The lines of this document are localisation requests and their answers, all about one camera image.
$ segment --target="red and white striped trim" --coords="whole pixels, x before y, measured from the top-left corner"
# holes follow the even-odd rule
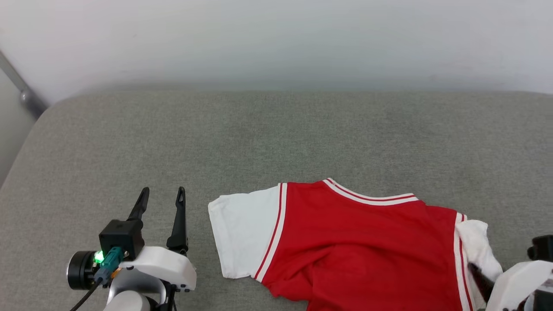
[[[415,197],[412,193],[402,194],[402,195],[394,195],[394,196],[386,196],[383,198],[374,198],[372,196],[366,196],[359,193],[355,193],[346,187],[339,185],[339,183],[335,182],[332,178],[327,178],[323,180],[323,182],[334,192],[337,194],[340,194],[342,196],[345,196],[346,198],[349,198],[351,200],[369,204],[369,205],[396,205],[401,204],[405,202],[411,202],[411,201],[418,201],[418,199]]]
[[[457,213],[455,224],[467,220],[466,215]],[[470,283],[468,281],[468,262],[467,254],[463,249],[461,237],[454,229],[453,234],[453,255],[455,257],[455,274],[457,276],[457,286],[459,290],[459,298],[461,299],[461,307],[463,311],[474,311],[474,298],[471,295]]]
[[[261,262],[261,265],[257,269],[257,273],[254,276],[254,279],[256,279],[259,282],[263,281],[263,278],[265,277],[265,273],[267,272],[267,270],[269,269],[269,266],[271,265],[271,261],[273,260],[273,256],[275,255],[275,251],[277,250],[278,243],[280,241],[280,235],[282,234],[282,228],[284,226],[284,217],[286,215],[287,187],[288,187],[287,183],[280,184],[279,209],[278,209],[278,216],[276,217],[275,229],[273,231],[273,236],[271,237],[269,247],[267,247],[265,257],[263,257],[263,261]]]

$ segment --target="metal pole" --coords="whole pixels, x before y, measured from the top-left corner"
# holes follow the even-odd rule
[[[40,115],[42,115],[48,107],[37,95],[35,95],[35,93],[33,93],[1,51],[0,69],[4,71],[8,78],[21,92],[19,94],[19,102],[21,105],[23,105],[23,107],[25,107],[35,118],[38,119],[38,117],[40,117]]]

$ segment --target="white sleeve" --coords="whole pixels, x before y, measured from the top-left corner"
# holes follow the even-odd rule
[[[254,277],[277,223],[281,185],[221,195],[209,203],[215,245],[226,278]]]
[[[492,282],[503,273],[501,265],[493,256],[488,242],[488,224],[479,220],[466,220],[455,225],[467,252],[468,262],[474,263],[482,274]]]

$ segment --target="green led light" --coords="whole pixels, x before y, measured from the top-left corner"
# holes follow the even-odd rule
[[[96,263],[102,263],[103,261],[103,253],[102,251],[97,251],[95,254],[94,254],[94,262]]]

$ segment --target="white stripe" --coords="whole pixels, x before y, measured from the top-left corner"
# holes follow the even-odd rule
[[[337,186],[335,186],[332,182],[330,182],[329,180],[323,180],[323,182],[325,182],[325,184],[331,189],[333,190],[334,192],[336,192],[337,194],[340,194],[341,196],[345,196],[346,198],[348,199],[351,199],[351,200],[354,200],[354,201],[357,201],[357,202],[360,202],[360,203],[364,203],[364,204],[368,204],[368,205],[380,205],[380,206],[384,206],[384,205],[396,205],[396,204],[401,204],[401,203],[405,203],[405,202],[411,202],[411,201],[418,201],[419,199],[417,199],[415,196],[412,196],[410,198],[405,198],[405,199],[399,199],[399,200],[391,200],[391,201],[367,201],[367,200],[364,200],[364,199],[361,199],[361,198],[358,198],[356,196],[353,196],[343,190],[341,190],[340,188],[338,188]],[[364,198],[371,198],[371,199],[378,199],[378,200],[382,200],[382,199],[390,199],[390,198],[401,198],[401,197],[404,197],[404,196],[409,196],[409,195],[413,195],[412,193],[410,194],[404,194],[404,195],[396,195],[396,196],[389,196],[389,197],[386,197],[386,198],[372,198],[370,196],[364,196]]]
[[[367,199],[367,200],[388,200],[388,199],[397,199],[397,198],[403,198],[404,196],[411,196],[411,195],[414,195],[412,193],[406,193],[406,194],[400,194],[400,195],[392,195],[392,196],[384,196],[382,198],[376,198],[376,197],[372,197],[372,196],[366,196],[366,195],[362,195],[362,194],[359,194],[359,193],[356,193],[355,191],[351,191],[349,189],[347,189],[346,187],[342,186],[341,184],[337,183],[334,179],[332,178],[327,178],[325,179],[325,181],[329,180],[331,182],[331,184],[334,184],[342,189],[344,189],[345,191],[347,192],[350,192],[350,193],[353,193],[354,195],[358,195],[358,196],[362,196],[363,198]]]
[[[269,253],[267,254],[265,263],[263,264],[263,267],[261,267],[261,270],[259,271],[259,274],[257,275],[257,278],[256,278],[256,280],[258,280],[259,282],[263,281],[263,277],[265,276],[267,269],[269,269],[271,261],[273,260],[273,256],[275,255],[275,251],[277,250],[278,243],[280,241],[280,235],[282,234],[282,228],[284,226],[284,216],[286,215],[287,187],[288,187],[287,183],[282,183],[282,195],[280,199],[280,218],[278,221],[278,226],[276,227],[275,238],[273,239],[273,243],[271,244],[271,248],[269,249]]]
[[[457,213],[457,216],[455,217],[455,223],[458,224],[459,222],[461,222],[462,219],[463,215]],[[467,293],[465,292],[463,267],[461,265],[461,253],[459,251],[461,239],[459,238],[457,229],[455,229],[455,225],[453,226],[453,230],[453,255],[455,258],[455,275],[457,276],[457,286],[459,290],[459,297],[461,299],[461,307],[463,311],[470,311],[471,307],[468,305]]]
[[[465,263],[465,282],[467,282],[467,294],[468,294],[468,299],[471,300],[471,303],[472,303],[472,308],[474,309],[474,297],[472,297],[472,288],[471,288],[471,283],[468,279],[468,276],[469,274],[471,274],[471,272],[468,270],[468,259],[467,259],[467,252],[465,251],[465,246],[463,245],[463,262]]]

